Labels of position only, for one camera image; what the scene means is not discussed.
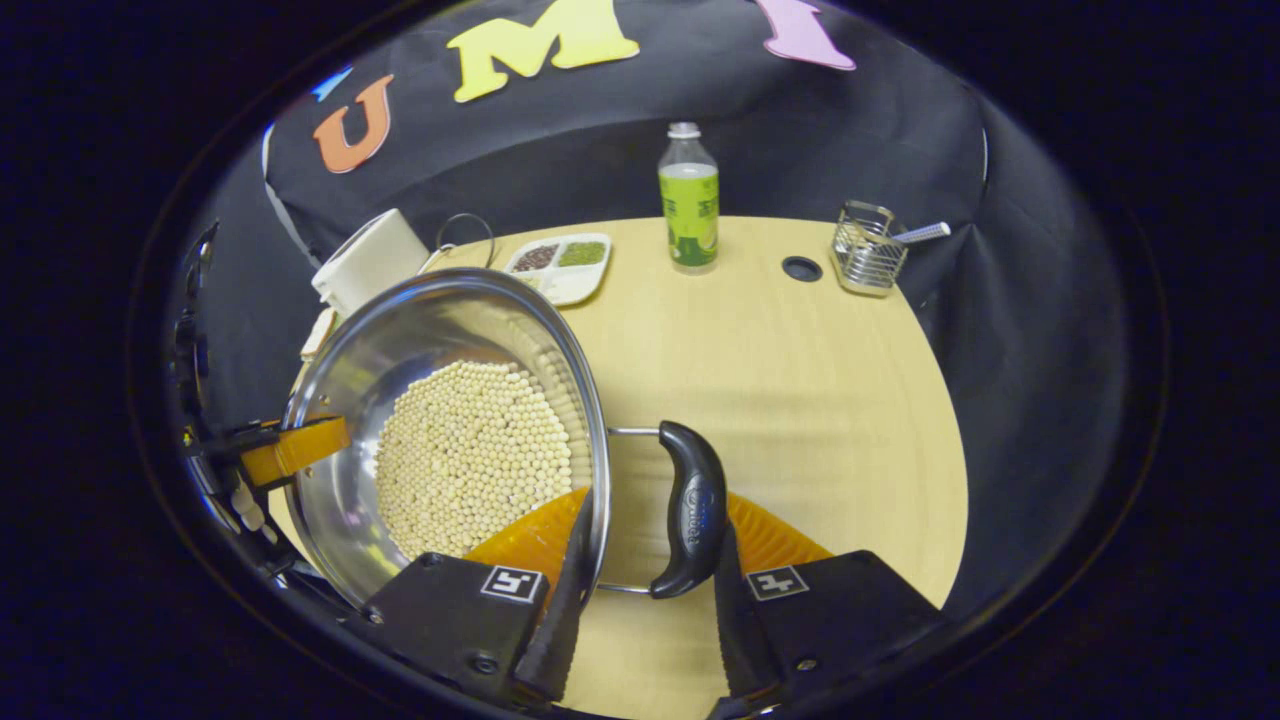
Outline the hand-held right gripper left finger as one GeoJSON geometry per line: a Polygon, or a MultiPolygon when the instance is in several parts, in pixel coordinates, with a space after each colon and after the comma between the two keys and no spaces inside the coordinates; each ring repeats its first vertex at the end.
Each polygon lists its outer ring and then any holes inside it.
{"type": "Polygon", "coordinates": [[[591,492],[506,528],[476,559],[429,552],[362,607],[362,637],[406,667],[499,707],[564,697],[588,585],[591,492]]]}

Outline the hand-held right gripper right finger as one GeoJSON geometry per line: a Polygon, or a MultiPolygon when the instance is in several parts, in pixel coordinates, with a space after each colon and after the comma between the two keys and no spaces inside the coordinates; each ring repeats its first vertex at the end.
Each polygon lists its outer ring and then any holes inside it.
{"type": "Polygon", "coordinates": [[[763,717],[863,688],[946,625],[876,553],[832,553],[735,493],[709,497],[707,532],[721,539],[716,619],[730,688],[722,717],[763,717]]]}

